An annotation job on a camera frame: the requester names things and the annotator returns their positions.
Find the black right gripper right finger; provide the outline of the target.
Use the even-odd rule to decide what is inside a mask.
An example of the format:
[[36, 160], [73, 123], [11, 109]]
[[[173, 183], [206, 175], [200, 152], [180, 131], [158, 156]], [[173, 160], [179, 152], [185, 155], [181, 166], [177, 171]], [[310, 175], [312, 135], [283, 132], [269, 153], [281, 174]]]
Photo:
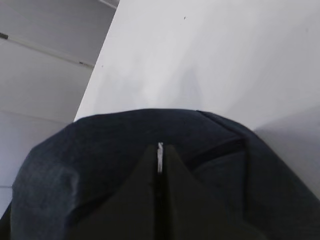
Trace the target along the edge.
[[196, 180], [171, 145], [161, 149], [161, 238], [163, 240], [263, 240], [232, 219], [224, 201]]

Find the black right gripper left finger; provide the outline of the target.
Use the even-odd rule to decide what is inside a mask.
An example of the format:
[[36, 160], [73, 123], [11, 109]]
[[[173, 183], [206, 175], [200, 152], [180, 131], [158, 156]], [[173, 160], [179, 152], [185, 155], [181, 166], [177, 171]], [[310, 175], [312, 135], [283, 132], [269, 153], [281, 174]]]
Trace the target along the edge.
[[119, 190], [68, 230], [67, 240], [157, 239], [157, 147], [146, 148]]

